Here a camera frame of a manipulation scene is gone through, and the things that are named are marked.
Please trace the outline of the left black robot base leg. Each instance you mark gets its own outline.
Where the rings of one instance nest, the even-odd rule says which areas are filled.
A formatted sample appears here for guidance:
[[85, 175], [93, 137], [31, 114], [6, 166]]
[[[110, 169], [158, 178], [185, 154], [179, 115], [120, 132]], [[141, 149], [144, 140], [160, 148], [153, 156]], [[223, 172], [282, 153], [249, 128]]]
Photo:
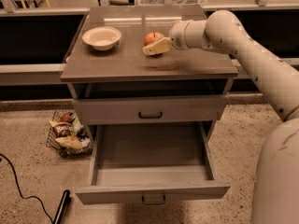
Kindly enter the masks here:
[[52, 224], [61, 224], [63, 217], [64, 217], [64, 211], [66, 210], [66, 207], [70, 201], [70, 190], [66, 189], [63, 192], [62, 198], [60, 200], [60, 203], [58, 205], [54, 220], [52, 221]]

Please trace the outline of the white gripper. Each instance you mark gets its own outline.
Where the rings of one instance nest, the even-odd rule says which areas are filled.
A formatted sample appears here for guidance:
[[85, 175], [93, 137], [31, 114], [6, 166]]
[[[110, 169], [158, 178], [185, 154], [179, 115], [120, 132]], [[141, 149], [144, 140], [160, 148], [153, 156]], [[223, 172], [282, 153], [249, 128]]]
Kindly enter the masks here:
[[169, 38], [162, 37], [142, 50], [147, 56], [166, 53], [175, 49], [202, 49], [206, 44], [206, 21], [178, 21], [169, 31]]

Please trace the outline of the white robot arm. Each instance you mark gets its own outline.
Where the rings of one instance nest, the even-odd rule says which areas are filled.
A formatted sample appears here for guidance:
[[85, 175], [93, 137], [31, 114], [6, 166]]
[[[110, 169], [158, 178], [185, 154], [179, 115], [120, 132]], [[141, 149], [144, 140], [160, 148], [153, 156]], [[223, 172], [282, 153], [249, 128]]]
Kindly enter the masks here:
[[143, 48], [224, 51], [241, 64], [282, 120], [266, 138], [256, 169], [251, 224], [299, 224], [299, 72], [246, 32], [228, 10], [203, 21], [178, 21]]

